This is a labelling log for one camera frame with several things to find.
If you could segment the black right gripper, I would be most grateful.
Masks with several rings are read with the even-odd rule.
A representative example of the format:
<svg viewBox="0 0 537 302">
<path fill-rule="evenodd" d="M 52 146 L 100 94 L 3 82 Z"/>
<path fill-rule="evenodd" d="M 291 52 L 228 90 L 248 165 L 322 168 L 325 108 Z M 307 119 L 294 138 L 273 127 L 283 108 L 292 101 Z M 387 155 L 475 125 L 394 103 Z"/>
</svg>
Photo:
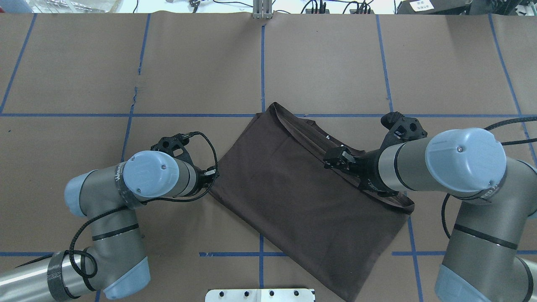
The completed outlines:
<svg viewBox="0 0 537 302">
<path fill-rule="evenodd" d="M 360 179 L 359 189 L 377 193 L 380 197 L 393 197 L 399 191 L 389 188 L 380 176 L 380 151 L 370 151 L 354 157 L 347 146 L 328 149 L 323 157 L 326 169 L 347 169 Z"/>
</svg>

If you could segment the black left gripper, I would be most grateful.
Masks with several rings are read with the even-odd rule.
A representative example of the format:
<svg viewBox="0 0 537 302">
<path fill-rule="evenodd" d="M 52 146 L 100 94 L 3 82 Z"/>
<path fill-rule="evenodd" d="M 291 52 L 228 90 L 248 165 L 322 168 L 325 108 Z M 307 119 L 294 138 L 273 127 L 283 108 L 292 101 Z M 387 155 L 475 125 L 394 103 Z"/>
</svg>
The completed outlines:
<svg viewBox="0 0 537 302">
<path fill-rule="evenodd" d="M 207 169 L 201 169 L 194 166 L 196 171 L 196 184 L 194 186 L 194 195 L 209 190 L 215 180 L 220 176 L 218 166 L 212 166 Z"/>
</svg>

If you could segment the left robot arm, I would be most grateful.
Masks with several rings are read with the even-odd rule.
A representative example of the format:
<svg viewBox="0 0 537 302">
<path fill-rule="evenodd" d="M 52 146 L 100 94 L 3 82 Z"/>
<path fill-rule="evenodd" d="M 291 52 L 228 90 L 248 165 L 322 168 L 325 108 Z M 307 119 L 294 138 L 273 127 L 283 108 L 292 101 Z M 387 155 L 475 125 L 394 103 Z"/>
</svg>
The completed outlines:
<svg viewBox="0 0 537 302">
<path fill-rule="evenodd" d="M 199 199 L 218 175 L 217 164 L 201 170 L 187 156 L 140 151 L 71 179 L 65 203 L 87 221 L 65 250 L 2 273 L 2 302 L 74 302 L 96 291 L 114 300 L 142 290 L 150 270 L 136 209 Z"/>
</svg>

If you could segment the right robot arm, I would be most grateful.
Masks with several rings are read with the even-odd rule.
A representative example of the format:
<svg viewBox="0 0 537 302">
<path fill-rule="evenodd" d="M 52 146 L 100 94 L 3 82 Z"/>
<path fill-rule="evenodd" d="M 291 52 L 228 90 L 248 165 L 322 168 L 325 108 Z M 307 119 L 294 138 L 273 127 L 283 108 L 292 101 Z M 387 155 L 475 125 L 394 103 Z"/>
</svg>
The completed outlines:
<svg viewBox="0 0 537 302">
<path fill-rule="evenodd" d="M 327 169 L 356 176 L 378 194 L 438 191 L 461 201 L 435 283 L 443 302 L 535 302 L 536 263 L 517 255 L 526 222 L 536 218 L 536 168 L 510 158 L 482 128 L 405 138 L 353 156 L 330 148 Z"/>
</svg>

